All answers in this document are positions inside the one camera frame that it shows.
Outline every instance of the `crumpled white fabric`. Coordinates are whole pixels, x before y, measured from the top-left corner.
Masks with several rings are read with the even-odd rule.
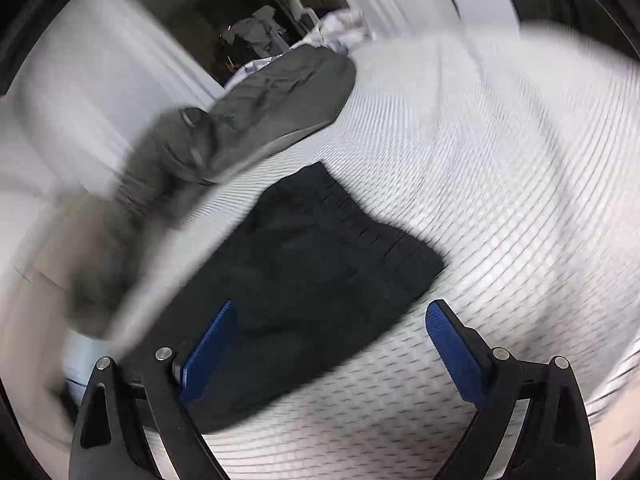
[[[432,478],[473,413],[424,329],[436,298],[490,346],[524,360],[567,357],[585,399],[601,396],[622,362],[632,372],[621,391],[635,375],[638,65],[527,30],[398,39],[351,55],[358,76],[337,121],[212,190],[161,248],[113,330],[122,351],[134,344],[260,193],[318,160],[369,215],[444,255],[424,300],[379,341],[205,436],[234,480]],[[605,395],[606,411],[616,394]],[[160,439],[148,437],[174,478]],[[492,471],[505,464],[506,452]]]
[[[310,44],[316,47],[324,46],[330,48],[338,54],[348,54],[351,50],[367,43],[373,39],[373,34],[364,21],[362,14],[357,10],[340,9],[329,12],[302,40],[293,44],[291,48],[300,45]],[[231,90],[243,79],[261,68],[266,67],[278,56],[254,59],[241,66],[233,77],[226,82],[225,91]]]

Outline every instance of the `blue textured pad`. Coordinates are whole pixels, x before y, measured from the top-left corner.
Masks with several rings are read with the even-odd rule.
[[[486,402],[482,390],[482,372],[437,303],[430,303],[427,307],[424,324],[458,393],[463,400],[474,403],[479,410]]]
[[[202,398],[225,349],[237,332],[238,311],[231,301],[227,301],[182,368],[182,402]]]

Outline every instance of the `silver screw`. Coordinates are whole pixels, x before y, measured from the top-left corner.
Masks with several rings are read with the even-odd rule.
[[[562,370],[565,370],[566,368],[569,367],[569,361],[567,361],[564,357],[562,356],[558,356],[554,359],[554,362],[556,363],[556,366],[558,368],[562,368]]]
[[[167,346],[163,346],[162,348],[156,350],[156,359],[158,359],[158,361],[165,361],[169,357],[171,357],[171,354],[171,349]]]
[[[511,354],[507,349],[501,348],[499,346],[498,348],[494,348],[493,354],[494,357],[500,361],[506,361],[509,357],[511,357]]]
[[[108,368],[110,364],[111,359],[109,359],[108,357],[101,357],[100,359],[98,359],[95,367],[98,368],[98,370],[104,370],[105,368]]]

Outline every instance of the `gray cloth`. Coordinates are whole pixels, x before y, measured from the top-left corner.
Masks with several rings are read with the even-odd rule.
[[[305,45],[242,81],[208,114],[184,108],[158,117],[96,226],[95,251],[76,272],[75,329],[104,335],[139,276],[149,233],[179,223],[210,186],[333,122],[354,82],[351,59]]]

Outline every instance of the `dark garment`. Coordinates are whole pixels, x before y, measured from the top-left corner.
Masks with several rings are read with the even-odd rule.
[[[169,346],[193,351],[227,301],[238,333],[201,400],[202,432],[247,418],[389,330],[443,269],[402,230],[375,222],[321,163],[267,188],[122,365]]]
[[[153,220],[177,224],[213,184],[330,124],[354,82],[350,58],[303,45],[238,83],[208,114],[184,108],[160,116],[130,156],[95,251],[76,272],[69,313],[76,330],[104,335],[139,276]]]

